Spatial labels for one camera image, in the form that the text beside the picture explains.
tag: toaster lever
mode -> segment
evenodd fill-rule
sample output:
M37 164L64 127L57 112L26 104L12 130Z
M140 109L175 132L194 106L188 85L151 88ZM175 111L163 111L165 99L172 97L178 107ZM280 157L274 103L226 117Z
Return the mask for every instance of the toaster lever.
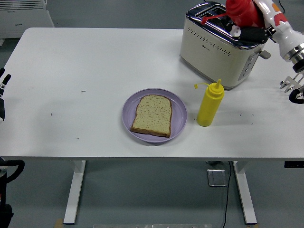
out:
M263 59L269 59L271 54L268 51L263 50L258 54L258 56L261 56Z

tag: table top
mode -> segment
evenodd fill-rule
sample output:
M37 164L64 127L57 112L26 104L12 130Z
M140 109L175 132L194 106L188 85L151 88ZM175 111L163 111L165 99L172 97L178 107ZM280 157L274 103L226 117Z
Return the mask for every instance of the table top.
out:
M280 89L292 64L271 40L251 75L226 91L211 126L196 116L208 82L180 57L182 30L30 28L5 65L1 156L9 158L183 158L302 160L304 106ZM186 105L188 119L172 140L151 144L122 122L137 91L162 88Z

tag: toaster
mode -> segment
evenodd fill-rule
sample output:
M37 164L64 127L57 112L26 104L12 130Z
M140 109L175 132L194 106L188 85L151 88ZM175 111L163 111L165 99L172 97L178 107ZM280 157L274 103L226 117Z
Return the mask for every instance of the toaster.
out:
M265 44L246 42L232 37L227 25L229 16L207 20L226 13L226 7L217 2L204 2L188 10L182 35L180 56L211 82L232 89L248 78Z

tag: mustard bottle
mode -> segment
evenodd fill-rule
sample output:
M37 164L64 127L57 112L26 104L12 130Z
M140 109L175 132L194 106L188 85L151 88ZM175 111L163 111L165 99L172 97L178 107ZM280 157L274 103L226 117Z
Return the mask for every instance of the mustard bottle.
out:
M220 84L221 80L219 79L216 83L207 83L208 87L206 89L204 98L201 102L199 113L197 116L197 122L200 126L207 127L209 126L215 113L217 112L220 102L224 97L224 87Z

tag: gray floor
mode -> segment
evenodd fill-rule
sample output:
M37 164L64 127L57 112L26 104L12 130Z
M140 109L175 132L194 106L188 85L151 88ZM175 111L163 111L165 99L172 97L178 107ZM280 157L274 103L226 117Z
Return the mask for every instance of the gray floor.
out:
M293 28L304 31L304 2L281 2ZM55 27L181 29L185 12L199 3L195 0L48 0L48 10ZM18 39L5 40L0 47L0 66L6 64L17 43ZM72 179L69 161L25 162L24 172L7 188L7 203L15 213L10 227L52 228L65 214ZM212 167L204 161L88 161L76 224L64 227L212 224L220 228L227 188L208 186L208 168ZM227 162L216 168L225 169L228 177ZM285 169L284 161L259 161L248 168L247 179L259 228L304 228L303 176L304 169ZM246 227L234 174L225 227Z

